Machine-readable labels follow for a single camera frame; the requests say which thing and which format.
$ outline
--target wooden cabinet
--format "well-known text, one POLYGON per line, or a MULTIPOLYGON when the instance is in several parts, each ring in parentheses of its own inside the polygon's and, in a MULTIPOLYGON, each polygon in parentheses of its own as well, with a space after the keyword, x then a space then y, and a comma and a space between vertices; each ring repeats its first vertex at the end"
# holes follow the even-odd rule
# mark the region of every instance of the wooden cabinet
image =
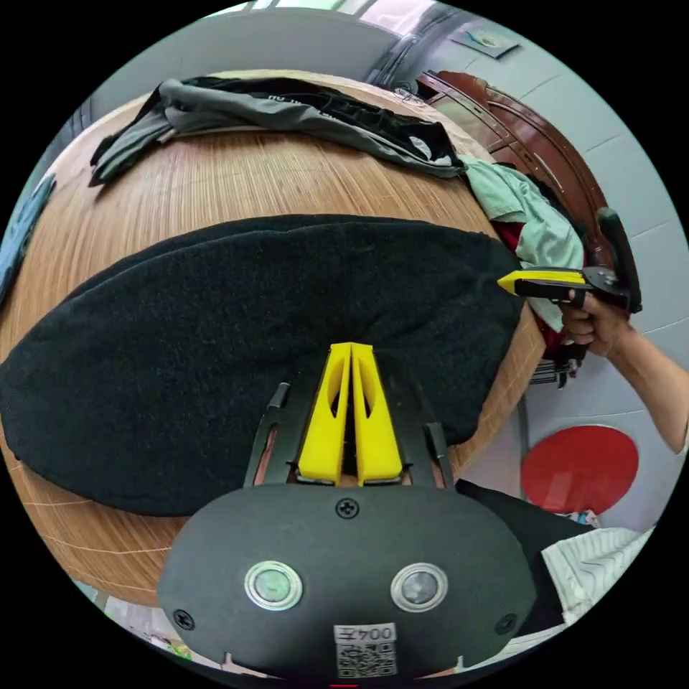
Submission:
POLYGON ((500 163, 511 163, 553 190, 589 232, 599 262, 611 267, 609 245, 596 225, 605 196, 583 158, 550 123, 483 79, 463 72, 425 72, 418 94, 457 122, 500 163))

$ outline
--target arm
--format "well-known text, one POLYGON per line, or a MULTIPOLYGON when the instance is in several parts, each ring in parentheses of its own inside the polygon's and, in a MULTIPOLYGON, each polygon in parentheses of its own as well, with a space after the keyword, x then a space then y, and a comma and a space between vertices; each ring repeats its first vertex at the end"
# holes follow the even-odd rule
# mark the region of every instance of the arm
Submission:
POLYGON ((563 307, 571 338, 606 357, 636 390, 662 439, 682 451, 689 424, 689 372, 635 330, 625 314, 586 295, 583 310, 563 307))

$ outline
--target screw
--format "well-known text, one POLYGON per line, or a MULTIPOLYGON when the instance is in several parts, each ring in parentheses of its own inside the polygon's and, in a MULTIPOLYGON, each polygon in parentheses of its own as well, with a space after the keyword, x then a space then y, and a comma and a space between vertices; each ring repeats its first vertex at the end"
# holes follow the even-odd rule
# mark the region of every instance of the screw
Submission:
POLYGON ((342 519, 353 519, 359 514, 359 503, 351 497, 343 497, 337 501, 335 512, 342 519))
POLYGON ((175 610, 172 613, 174 623, 181 629, 191 632, 194 629, 194 618, 186 610, 175 610))
POLYGON ((503 618, 501 618, 501 620, 498 621, 498 623, 495 625, 495 631, 498 634, 507 634, 515 628, 516 624, 517 616, 513 613, 510 613, 509 615, 505 615, 503 618))

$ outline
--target person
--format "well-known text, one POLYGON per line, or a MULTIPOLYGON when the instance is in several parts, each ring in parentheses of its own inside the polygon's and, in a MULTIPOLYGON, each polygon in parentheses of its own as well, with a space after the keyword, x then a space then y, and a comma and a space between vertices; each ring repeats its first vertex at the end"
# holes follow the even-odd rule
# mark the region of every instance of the person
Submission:
MULTIPOLYGON (((638 332, 628 315, 590 294, 582 309, 561 308, 569 338, 605 357, 629 381, 681 461, 689 449, 689 372, 638 332)), ((615 584, 654 529, 636 533, 594 528, 461 478, 456 489, 486 505, 512 529, 529 560, 537 591, 531 613, 498 655, 454 668, 466 672, 467 679, 471 675, 471 681, 480 668, 495 671, 579 620, 615 584)))

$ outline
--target white striped shirt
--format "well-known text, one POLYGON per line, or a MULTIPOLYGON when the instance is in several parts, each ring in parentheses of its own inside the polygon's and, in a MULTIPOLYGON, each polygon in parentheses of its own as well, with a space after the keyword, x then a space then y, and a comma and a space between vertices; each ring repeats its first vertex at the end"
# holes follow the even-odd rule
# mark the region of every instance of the white striped shirt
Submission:
POLYGON ((515 637, 500 653, 471 667, 465 667, 460 658, 455 672, 476 670, 506 660, 570 627, 610 590, 652 531, 652 528, 643 533, 619 528, 594 529, 548 546, 542 554, 562 603, 563 623, 515 637))

